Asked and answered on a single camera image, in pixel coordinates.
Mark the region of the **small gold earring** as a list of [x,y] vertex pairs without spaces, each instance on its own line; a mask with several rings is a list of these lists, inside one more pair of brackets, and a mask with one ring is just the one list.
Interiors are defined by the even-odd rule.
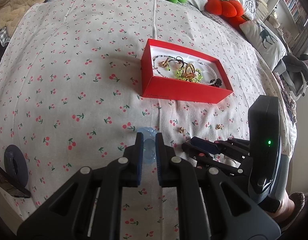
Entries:
[[180,127],[180,128],[179,128],[179,132],[180,132],[180,133],[184,134],[185,131],[186,131],[185,128],[183,128],[183,127]]
[[219,130],[219,129],[223,129],[224,125],[223,124],[217,124],[216,125],[216,129]]

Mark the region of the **black bead jewelry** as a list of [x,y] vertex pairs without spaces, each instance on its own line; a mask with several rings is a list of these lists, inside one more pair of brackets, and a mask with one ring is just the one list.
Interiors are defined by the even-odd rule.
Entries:
[[213,87],[219,88],[219,87],[222,86],[222,80],[219,79],[219,78],[217,78],[217,79],[212,79],[212,80],[210,81],[210,85],[213,86]]

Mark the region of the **red jewelry box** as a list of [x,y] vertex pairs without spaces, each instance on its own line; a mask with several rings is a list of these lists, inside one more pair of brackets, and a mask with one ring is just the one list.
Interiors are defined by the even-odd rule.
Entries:
[[219,59],[190,48],[149,38],[141,63],[144,98],[219,103],[234,92]]

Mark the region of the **dark round object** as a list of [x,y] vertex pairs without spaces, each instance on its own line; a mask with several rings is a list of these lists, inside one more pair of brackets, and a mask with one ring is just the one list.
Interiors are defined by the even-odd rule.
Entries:
[[23,153],[16,145],[9,145],[4,154],[6,173],[22,186],[28,183],[28,168]]

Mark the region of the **deer print pillow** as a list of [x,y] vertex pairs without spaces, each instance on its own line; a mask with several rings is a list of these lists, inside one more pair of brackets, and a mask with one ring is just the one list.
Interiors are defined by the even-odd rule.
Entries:
[[258,18],[240,24],[239,28],[271,71],[287,55],[283,42]]

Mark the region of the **cherry print bed sheet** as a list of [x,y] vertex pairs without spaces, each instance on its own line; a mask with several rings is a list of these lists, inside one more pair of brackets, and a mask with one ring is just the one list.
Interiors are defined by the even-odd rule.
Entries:
[[[142,97],[141,57],[152,37],[218,58],[234,92],[218,104]],[[5,149],[18,146],[32,195],[7,200],[28,218],[79,168],[120,157],[141,127],[160,131],[176,152],[194,136],[247,139],[247,110],[260,95],[282,95],[265,61],[223,20],[191,6],[165,0],[36,4],[0,62],[0,164]]]

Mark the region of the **orange pumpkin plush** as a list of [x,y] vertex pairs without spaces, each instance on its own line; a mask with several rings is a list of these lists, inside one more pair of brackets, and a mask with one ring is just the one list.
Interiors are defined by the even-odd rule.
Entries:
[[236,30],[240,30],[240,25],[247,22],[243,17],[243,6],[237,0],[206,0],[204,9],[220,16]]

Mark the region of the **white bookshelf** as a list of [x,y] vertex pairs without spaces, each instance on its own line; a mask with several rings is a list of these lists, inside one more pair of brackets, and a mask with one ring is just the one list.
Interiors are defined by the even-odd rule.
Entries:
[[301,0],[268,0],[269,16],[276,15],[285,43],[296,56],[308,55],[308,13]]

